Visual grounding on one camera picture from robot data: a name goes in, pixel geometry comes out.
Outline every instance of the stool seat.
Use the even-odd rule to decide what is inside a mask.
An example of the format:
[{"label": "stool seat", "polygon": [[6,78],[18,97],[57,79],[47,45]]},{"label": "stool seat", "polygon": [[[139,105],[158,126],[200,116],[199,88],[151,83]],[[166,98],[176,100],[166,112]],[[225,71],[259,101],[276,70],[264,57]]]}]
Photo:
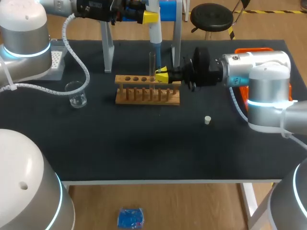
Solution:
[{"label": "stool seat", "polygon": [[196,28],[209,32],[227,30],[234,21],[229,9],[215,3],[196,6],[191,12],[190,19]]}]

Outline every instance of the white bottle cap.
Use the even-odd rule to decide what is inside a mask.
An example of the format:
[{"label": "white bottle cap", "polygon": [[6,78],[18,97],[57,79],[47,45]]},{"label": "white bottle cap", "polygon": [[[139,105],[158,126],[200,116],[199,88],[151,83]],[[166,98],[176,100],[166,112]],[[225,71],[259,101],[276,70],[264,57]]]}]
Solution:
[{"label": "white bottle cap", "polygon": [[211,117],[210,116],[205,116],[205,124],[208,125],[211,121]]}]

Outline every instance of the orange tray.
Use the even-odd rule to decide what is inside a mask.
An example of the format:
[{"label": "orange tray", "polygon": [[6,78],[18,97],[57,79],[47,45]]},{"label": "orange tray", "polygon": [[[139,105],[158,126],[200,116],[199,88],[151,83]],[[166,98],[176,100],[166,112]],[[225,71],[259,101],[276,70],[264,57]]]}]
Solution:
[{"label": "orange tray", "polygon": [[[246,53],[246,52],[261,52],[261,51],[274,51],[268,47],[262,48],[240,48],[235,50],[235,54]],[[240,86],[240,93],[245,104],[246,111],[248,111],[248,86]],[[289,101],[292,101],[292,86],[289,84]]]}]

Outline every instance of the white cable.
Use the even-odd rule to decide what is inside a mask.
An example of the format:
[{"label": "white cable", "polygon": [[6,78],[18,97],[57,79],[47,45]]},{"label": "white cable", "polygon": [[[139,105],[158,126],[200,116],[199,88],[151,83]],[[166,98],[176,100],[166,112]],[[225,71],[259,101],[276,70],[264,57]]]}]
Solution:
[{"label": "white cable", "polygon": [[247,118],[247,117],[244,115],[244,113],[241,111],[241,109],[240,109],[240,107],[239,107],[239,104],[238,104],[238,102],[236,101],[235,93],[234,93],[232,87],[229,87],[229,91],[230,91],[230,95],[231,95],[232,101],[233,101],[234,104],[235,104],[236,110],[239,112],[239,114],[241,115],[241,117],[242,117],[246,122],[248,122],[248,118]]},{"label": "white cable", "polygon": [[[69,42],[68,42],[67,37],[66,37],[67,26],[75,18],[76,18],[75,15],[72,14],[71,16],[69,16],[65,20],[65,22],[63,24],[63,28],[62,28],[62,39],[63,39],[64,45],[67,48],[67,50],[70,52],[70,54],[73,56],[73,58],[76,59],[78,64],[84,70],[84,73],[85,73],[85,76],[86,76],[84,84],[80,88],[73,90],[73,91],[69,91],[69,92],[59,92],[59,91],[50,90],[50,89],[47,89],[47,88],[44,88],[44,87],[41,87],[41,86],[38,86],[38,85],[32,85],[32,84],[26,84],[26,83],[16,83],[15,85],[17,86],[17,88],[19,88],[19,87],[30,88],[30,89],[44,91],[46,93],[50,93],[50,94],[53,94],[53,95],[69,96],[69,95],[79,93],[87,87],[87,85],[90,83],[90,73],[89,73],[88,69],[86,68],[86,66],[83,64],[83,62],[80,60],[80,58],[75,54],[75,52],[73,51],[73,49],[69,45]],[[0,88],[0,92],[3,92],[5,90],[10,90],[10,89],[11,89],[11,86],[6,85],[6,86],[3,86],[2,88]]]},{"label": "white cable", "polygon": [[[237,111],[239,112],[239,114],[241,115],[241,117],[248,122],[248,118],[244,115],[244,113],[241,111],[238,102],[236,101],[236,97],[234,94],[234,91],[232,89],[232,87],[229,87],[229,91],[230,91],[230,95],[232,97],[232,100],[235,104],[235,107],[237,109]],[[305,144],[304,142],[302,142],[300,139],[296,138],[295,136],[293,136],[292,134],[287,133],[287,135],[283,136],[284,138],[290,138],[291,140],[295,141],[297,144],[299,144],[301,147],[303,147],[304,149],[307,150],[307,144]]]},{"label": "white cable", "polygon": [[289,137],[291,140],[294,140],[297,144],[299,144],[300,146],[302,146],[304,149],[307,150],[307,144],[305,144],[304,142],[302,142],[300,139],[296,138],[293,135],[290,135]]},{"label": "white cable", "polygon": [[6,78],[7,78],[8,82],[9,82],[9,84],[10,84],[10,89],[11,89],[12,91],[13,91],[13,90],[17,90],[17,86],[14,85],[14,82],[13,82],[13,80],[12,80],[12,77],[11,77],[11,74],[10,74],[10,72],[9,72],[9,69],[8,69],[8,67],[6,66],[5,61],[3,60],[3,58],[1,57],[1,55],[0,55],[0,63],[1,63],[1,66],[2,66],[2,68],[3,68],[3,70],[4,70],[4,73],[5,73],[5,75],[6,75]]}]

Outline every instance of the black stool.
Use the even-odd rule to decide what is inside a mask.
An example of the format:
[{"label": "black stool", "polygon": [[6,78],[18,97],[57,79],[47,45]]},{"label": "black stool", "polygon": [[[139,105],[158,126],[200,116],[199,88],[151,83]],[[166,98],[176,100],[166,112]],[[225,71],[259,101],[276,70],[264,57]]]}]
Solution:
[{"label": "black stool", "polygon": [[[233,13],[238,7],[239,3],[242,2],[243,8],[238,15],[235,22]],[[205,3],[196,6],[191,12],[191,22],[195,26],[192,29],[192,33],[197,29],[206,31],[205,40],[208,40],[211,36],[211,32],[221,32],[227,30],[231,25],[235,24],[241,16],[243,10],[248,6],[250,0],[239,0],[236,7],[231,12],[225,6],[215,3]]]}]

